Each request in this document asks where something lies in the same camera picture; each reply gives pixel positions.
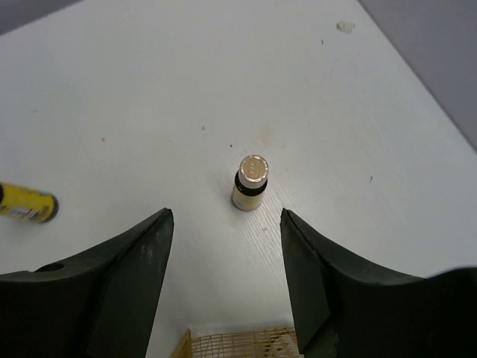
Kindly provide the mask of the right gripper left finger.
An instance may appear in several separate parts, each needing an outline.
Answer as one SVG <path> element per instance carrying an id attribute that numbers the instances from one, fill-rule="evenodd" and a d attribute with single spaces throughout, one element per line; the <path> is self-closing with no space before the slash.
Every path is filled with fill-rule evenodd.
<path id="1" fill-rule="evenodd" d="M 161 209 L 36 271 L 1 276 L 3 357 L 144 357 L 174 231 Z"/>

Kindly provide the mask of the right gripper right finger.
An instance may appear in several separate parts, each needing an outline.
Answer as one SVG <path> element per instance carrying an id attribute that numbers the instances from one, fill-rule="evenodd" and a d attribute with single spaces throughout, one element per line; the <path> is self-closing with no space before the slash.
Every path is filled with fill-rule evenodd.
<path id="1" fill-rule="evenodd" d="M 290 210 L 282 255 L 305 357 L 474 357 L 476 269 L 421 278 L 385 268 Z"/>

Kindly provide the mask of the small brown bottle yellow label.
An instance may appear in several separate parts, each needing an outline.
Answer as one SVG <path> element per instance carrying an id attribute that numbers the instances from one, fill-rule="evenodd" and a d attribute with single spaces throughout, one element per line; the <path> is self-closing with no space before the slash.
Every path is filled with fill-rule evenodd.
<path id="1" fill-rule="evenodd" d="M 268 185 L 268 174 L 269 165 L 264 157 L 246 156 L 240 162 L 234 178 L 231 195 L 233 204 L 243 211 L 258 208 Z"/>

